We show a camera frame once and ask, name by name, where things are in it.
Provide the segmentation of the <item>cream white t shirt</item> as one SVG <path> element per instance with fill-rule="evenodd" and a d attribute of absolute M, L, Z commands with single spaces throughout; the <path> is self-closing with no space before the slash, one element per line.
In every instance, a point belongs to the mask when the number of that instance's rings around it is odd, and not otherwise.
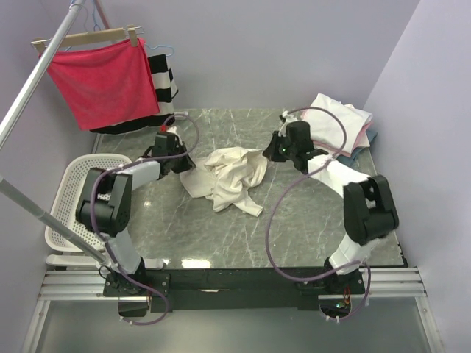
<path fill-rule="evenodd" d="M 263 207 L 249 196 L 249 189 L 259 186 L 266 174 L 268 160 L 261 149 L 217 149 L 194 162 L 195 168 L 180 174 L 192 198 L 211 201 L 216 213 L 230 205 L 254 217 L 262 213 Z"/>

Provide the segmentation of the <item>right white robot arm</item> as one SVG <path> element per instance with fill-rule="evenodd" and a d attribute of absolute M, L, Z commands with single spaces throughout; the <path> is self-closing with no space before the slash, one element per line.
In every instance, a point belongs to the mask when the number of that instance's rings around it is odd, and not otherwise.
<path fill-rule="evenodd" d="M 333 156 L 314 147 L 306 121 L 285 119 L 273 132 L 263 155 L 274 162 L 292 161 L 302 173 L 288 186 L 292 189 L 307 179 L 328 186 L 343 200 L 345 235 L 337 249 L 327 258 L 327 270 L 313 277 L 296 277 L 275 264 L 270 251 L 270 225 L 266 228 L 265 246 L 269 262 L 282 277 L 293 282 L 315 282 L 331 293 L 340 293 L 349 284 L 348 274 L 371 255 L 372 250 L 390 232 L 398 228 L 399 217 L 387 178 L 357 172 Z"/>

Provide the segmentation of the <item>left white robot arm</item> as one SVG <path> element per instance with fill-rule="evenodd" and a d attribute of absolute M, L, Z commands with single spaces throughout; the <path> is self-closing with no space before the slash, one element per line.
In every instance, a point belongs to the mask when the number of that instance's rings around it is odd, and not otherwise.
<path fill-rule="evenodd" d="M 114 272 L 123 274 L 122 288 L 132 296 L 147 286 L 144 259 L 132 244 L 130 221 L 132 192 L 173 172 L 189 171 L 194 163 L 176 132 L 159 132 L 144 156 L 128 165 L 87 173 L 76 208 L 76 220 L 103 242 Z"/>

